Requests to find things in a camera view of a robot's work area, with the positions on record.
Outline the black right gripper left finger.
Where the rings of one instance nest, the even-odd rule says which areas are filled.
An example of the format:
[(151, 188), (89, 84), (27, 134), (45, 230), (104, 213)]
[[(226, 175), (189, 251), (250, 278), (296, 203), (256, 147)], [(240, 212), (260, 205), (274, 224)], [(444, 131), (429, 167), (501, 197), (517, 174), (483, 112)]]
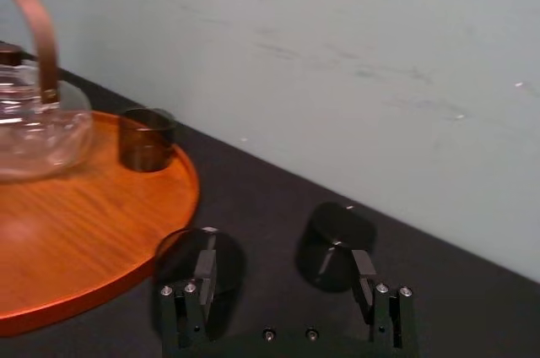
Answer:
[(159, 293), (161, 340), (163, 350), (179, 350), (176, 300), (180, 298), (186, 309), (188, 347), (209, 342), (207, 321), (216, 287), (217, 262), (215, 250), (202, 250), (198, 254), (193, 277), (164, 285)]

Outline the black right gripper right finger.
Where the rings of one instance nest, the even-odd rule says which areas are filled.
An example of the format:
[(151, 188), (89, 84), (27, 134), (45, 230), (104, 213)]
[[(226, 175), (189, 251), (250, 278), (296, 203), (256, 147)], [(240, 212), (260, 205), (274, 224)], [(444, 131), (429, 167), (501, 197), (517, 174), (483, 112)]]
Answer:
[(364, 322), (370, 328), (369, 350), (413, 348), (413, 292), (407, 286), (392, 289), (377, 279), (370, 255), (351, 252), (352, 292)]

